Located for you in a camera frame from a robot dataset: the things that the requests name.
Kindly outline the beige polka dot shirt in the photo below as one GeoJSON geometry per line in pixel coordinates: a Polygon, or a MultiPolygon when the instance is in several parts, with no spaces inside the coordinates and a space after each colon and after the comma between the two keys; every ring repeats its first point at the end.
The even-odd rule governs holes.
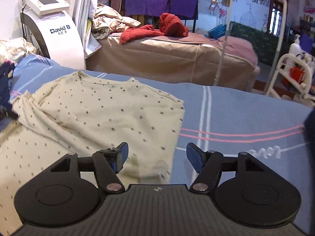
{"type": "Polygon", "coordinates": [[[18,188],[65,154],[86,157],[129,145],[119,173],[125,186],[167,184],[184,117],[184,102],[136,79],[119,82],[82,71],[13,100],[19,119],[1,131],[1,233],[21,226],[18,188]]]}

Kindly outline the navy pink clothes pile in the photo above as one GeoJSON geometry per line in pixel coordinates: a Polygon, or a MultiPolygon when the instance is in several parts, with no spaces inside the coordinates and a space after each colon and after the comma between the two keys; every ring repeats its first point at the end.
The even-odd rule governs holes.
{"type": "Polygon", "coordinates": [[[12,74],[15,65],[10,61],[4,61],[1,64],[1,120],[4,118],[18,119],[18,114],[13,111],[10,103],[10,91],[12,84],[12,74]]]}

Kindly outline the blue striped bed sheet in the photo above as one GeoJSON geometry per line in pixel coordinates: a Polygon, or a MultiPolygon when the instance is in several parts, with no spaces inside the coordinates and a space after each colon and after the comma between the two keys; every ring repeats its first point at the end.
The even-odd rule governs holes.
{"type": "MultiPolygon", "coordinates": [[[[131,79],[29,55],[15,65],[12,108],[16,97],[77,71],[131,79]]],[[[133,79],[184,102],[169,183],[104,192],[94,153],[65,154],[18,188],[13,204],[21,226],[9,235],[314,235],[314,156],[304,128],[313,109],[225,87],[133,79]],[[190,191],[197,173],[186,156],[189,143],[224,156],[212,192],[190,191]]],[[[2,119],[1,131],[13,121],[2,119]]]]}

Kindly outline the white metal trolley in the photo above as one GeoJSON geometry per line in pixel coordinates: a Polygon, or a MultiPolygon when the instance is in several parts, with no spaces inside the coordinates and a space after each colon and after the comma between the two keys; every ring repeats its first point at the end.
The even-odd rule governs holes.
{"type": "Polygon", "coordinates": [[[311,86],[314,76],[314,58],[307,53],[300,53],[296,56],[287,53],[278,61],[271,81],[268,84],[266,95],[281,99],[280,94],[275,90],[274,84],[278,76],[296,89],[301,101],[308,101],[314,105],[314,94],[311,94],[311,86]]]}

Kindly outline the brown covered massage bed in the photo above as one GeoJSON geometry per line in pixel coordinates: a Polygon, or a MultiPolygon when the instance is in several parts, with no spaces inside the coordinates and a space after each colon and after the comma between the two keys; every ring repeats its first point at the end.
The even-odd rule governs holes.
{"type": "Polygon", "coordinates": [[[218,85],[251,91],[260,73],[252,44],[242,38],[146,37],[120,44],[120,34],[100,40],[101,48],[86,59],[89,70],[146,78],[165,83],[212,86],[221,65],[218,85]]]}

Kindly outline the dark navy folded towel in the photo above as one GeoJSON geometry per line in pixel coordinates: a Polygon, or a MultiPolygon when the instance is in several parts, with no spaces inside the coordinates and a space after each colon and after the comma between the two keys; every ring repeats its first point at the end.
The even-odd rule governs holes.
{"type": "Polygon", "coordinates": [[[310,142],[311,153],[315,153],[315,109],[313,109],[304,121],[305,135],[310,142]]]}

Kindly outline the blue bag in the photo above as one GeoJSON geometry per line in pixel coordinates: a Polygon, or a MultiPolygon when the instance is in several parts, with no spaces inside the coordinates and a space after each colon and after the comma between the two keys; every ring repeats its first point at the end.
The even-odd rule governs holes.
{"type": "Polygon", "coordinates": [[[219,38],[225,36],[226,25],[218,25],[208,31],[209,38],[218,40],[219,38]]]}

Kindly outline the beige crumpled blanket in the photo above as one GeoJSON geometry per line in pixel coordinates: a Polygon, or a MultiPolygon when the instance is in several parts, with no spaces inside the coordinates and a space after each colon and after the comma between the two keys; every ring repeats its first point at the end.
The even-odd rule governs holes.
{"type": "Polygon", "coordinates": [[[121,16],[112,7],[98,3],[92,19],[92,34],[95,39],[102,40],[114,32],[124,32],[130,27],[136,28],[140,25],[138,20],[121,16]]]}

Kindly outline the red jacket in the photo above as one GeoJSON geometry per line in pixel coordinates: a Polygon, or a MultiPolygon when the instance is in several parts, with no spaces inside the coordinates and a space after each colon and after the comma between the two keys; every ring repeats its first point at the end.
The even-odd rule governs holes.
{"type": "Polygon", "coordinates": [[[128,28],[120,37],[120,44],[125,44],[129,41],[142,39],[145,37],[167,36],[182,38],[187,37],[189,33],[180,18],[171,13],[163,13],[159,17],[158,27],[154,25],[144,25],[137,28],[128,28]]]}

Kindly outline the white lotion pump bottle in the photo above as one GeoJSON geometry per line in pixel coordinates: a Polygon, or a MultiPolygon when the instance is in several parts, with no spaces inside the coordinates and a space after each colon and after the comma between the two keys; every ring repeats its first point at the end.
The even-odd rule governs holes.
{"type": "Polygon", "coordinates": [[[290,45],[290,48],[289,48],[289,54],[293,55],[293,56],[297,56],[301,53],[301,46],[299,44],[300,42],[300,35],[299,34],[296,34],[295,35],[295,39],[294,39],[294,42],[290,45]]]}

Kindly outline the floral beige quilt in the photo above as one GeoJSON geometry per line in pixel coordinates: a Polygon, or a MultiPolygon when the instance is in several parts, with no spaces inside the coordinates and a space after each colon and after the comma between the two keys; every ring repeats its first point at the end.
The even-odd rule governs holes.
{"type": "Polygon", "coordinates": [[[24,38],[14,38],[12,40],[0,40],[0,63],[10,61],[17,65],[19,61],[30,54],[37,54],[37,50],[32,43],[24,38]]]}

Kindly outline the white David B machine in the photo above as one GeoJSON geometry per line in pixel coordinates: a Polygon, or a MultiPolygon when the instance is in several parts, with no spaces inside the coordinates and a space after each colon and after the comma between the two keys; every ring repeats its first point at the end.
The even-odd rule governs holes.
{"type": "Polygon", "coordinates": [[[65,0],[26,0],[22,24],[29,31],[42,56],[63,67],[86,69],[83,45],[65,0]]]}

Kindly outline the purple hanging cloth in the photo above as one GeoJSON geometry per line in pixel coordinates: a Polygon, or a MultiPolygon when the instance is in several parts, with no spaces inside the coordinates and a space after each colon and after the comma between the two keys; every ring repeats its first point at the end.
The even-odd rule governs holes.
{"type": "Polygon", "coordinates": [[[125,0],[125,15],[159,17],[171,13],[180,19],[197,19],[198,0],[125,0]]]}

